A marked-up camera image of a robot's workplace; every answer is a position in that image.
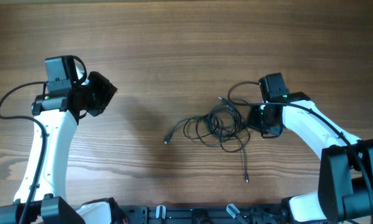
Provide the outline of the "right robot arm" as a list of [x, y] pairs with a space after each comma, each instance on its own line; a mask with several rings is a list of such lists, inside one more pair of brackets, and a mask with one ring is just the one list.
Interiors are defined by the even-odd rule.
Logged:
[[263, 103], [254, 105], [248, 123], [278, 137], [297, 134], [318, 156], [318, 189], [286, 199], [291, 222], [333, 223], [373, 215], [373, 139], [361, 140], [327, 118], [311, 98], [290, 93], [280, 73], [259, 79]]

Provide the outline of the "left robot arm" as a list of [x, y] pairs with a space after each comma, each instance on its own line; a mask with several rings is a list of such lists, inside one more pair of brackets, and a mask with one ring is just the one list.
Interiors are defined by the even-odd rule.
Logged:
[[45, 60], [47, 81], [32, 104], [34, 137], [26, 173], [11, 205], [0, 207], [0, 223], [125, 223], [113, 198], [92, 200], [78, 210], [65, 196], [68, 155], [79, 121], [98, 116], [117, 91], [98, 72], [87, 72], [74, 55]]

